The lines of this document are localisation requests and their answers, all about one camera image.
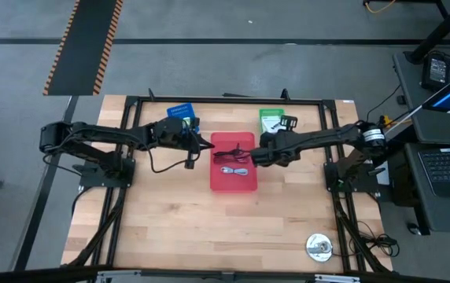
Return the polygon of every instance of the wooden table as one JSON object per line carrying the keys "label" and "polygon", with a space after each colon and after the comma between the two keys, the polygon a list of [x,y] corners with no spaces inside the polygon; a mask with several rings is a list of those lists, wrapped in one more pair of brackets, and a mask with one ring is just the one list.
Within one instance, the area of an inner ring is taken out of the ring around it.
{"label": "wooden table", "polygon": [[[119,127],[125,96],[107,95],[98,125]],[[144,102],[141,125],[166,116],[176,103]],[[340,125],[357,121],[353,101],[336,101]],[[260,136],[259,108],[284,108],[298,117],[295,131],[320,130],[316,106],[193,104],[201,118],[203,138],[216,131],[250,131]],[[113,150],[112,145],[96,145]],[[352,150],[345,146],[346,154]],[[333,256],[317,263],[305,251],[313,233],[327,235],[336,253],[337,228],[331,195],[323,178],[324,149],[306,150],[287,168],[257,168],[258,190],[251,194],[216,194],[209,188],[209,151],[194,170],[182,166],[162,174],[149,169],[147,153],[136,152],[135,180],[127,191],[114,265],[182,270],[342,272]],[[186,158],[186,152],[154,149],[156,169]],[[73,260],[98,228],[105,188],[93,188],[76,205],[62,263]],[[383,233],[378,205],[365,193],[354,193],[357,219],[376,235]],[[109,235],[105,238],[101,263]],[[373,253],[391,269],[390,259]],[[354,257],[352,265],[356,266]]]}

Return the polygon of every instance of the gray carpet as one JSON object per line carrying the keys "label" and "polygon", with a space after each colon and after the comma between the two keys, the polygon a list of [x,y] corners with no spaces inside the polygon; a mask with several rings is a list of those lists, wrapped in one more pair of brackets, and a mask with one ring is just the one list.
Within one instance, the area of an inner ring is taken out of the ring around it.
{"label": "gray carpet", "polygon": [[[0,37],[61,37],[72,3],[0,0]],[[426,36],[441,20],[435,6],[397,3],[387,12],[371,15],[360,3],[131,0],[125,1],[117,37],[415,39]],[[225,9],[231,12],[222,14]],[[292,97],[354,99],[364,118],[398,85],[391,56],[410,48],[114,46],[101,95],[146,94],[151,87],[156,95],[229,92],[277,97],[287,88]],[[0,179],[6,182],[0,189],[0,271],[10,267],[42,174],[39,128],[60,119],[68,100],[41,95],[56,50],[57,46],[0,46]],[[74,120],[95,122],[100,106],[101,97],[81,97]],[[403,111],[391,100],[371,117]],[[61,164],[75,162],[64,158]],[[77,183],[75,176],[57,173],[29,268],[60,263]],[[450,233],[410,235],[404,224],[414,220],[413,212],[388,204],[382,217],[386,232],[402,249],[393,260],[395,270],[450,279]]]}

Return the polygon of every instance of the black mat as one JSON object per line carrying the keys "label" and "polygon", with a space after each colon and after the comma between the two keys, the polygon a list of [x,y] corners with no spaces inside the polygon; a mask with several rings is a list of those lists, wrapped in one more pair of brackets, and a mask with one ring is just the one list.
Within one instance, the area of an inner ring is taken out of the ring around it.
{"label": "black mat", "polygon": [[77,0],[59,45],[44,95],[97,95],[123,0]]}

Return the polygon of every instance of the red container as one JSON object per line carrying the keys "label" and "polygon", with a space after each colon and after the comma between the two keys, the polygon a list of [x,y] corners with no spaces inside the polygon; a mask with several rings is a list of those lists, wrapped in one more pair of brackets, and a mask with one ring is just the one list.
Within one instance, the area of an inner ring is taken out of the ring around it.
{"label": "red container", "polygon": [[[255,148],[255,135],[250,132],[217,132],[211,134],[211,143],[215,148],[211,151],[210,166],[210,186],[211,190],[216,193],[251,193],[256,191],[258,183],[256,180],[256,168],[249,158],[246,164],[225,163],[215,164],[213,162],[213,153],[226,152],[236,149],[237,145],[243,150],[251,150]],[[232,169],[245,168],[248,169],[246,176],[237,174],[224,174],[221,172],[222,167]]]}

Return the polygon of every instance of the white cable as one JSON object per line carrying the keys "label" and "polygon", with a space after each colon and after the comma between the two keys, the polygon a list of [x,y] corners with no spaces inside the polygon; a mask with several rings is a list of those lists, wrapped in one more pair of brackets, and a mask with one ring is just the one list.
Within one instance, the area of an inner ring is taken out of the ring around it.
{"label": "white cable", "polygon": [[408,114],[407,116],[405,116],[405,118],[403,118],[400,122],[398,122],[396,125],[392,126],[391,129],[389,129],[384,135],[388,135],[389,132],[391,132],[394,128],[400,126],[403,122],[405,122],[405,120],[407,120],[408,118],[410,118],[412,115],[414,115],[417,111],[421,110],[422,105],[418,106],[418,108],[414,109],[414,111],[412,111],[410,114]]}
{"label": "white cable", "polygon": [[237,174],[241,176],[246,176],[248,174],[248,169],[245,168],[232,169],[230,167],[222,167],[220,170],[225,174]]}

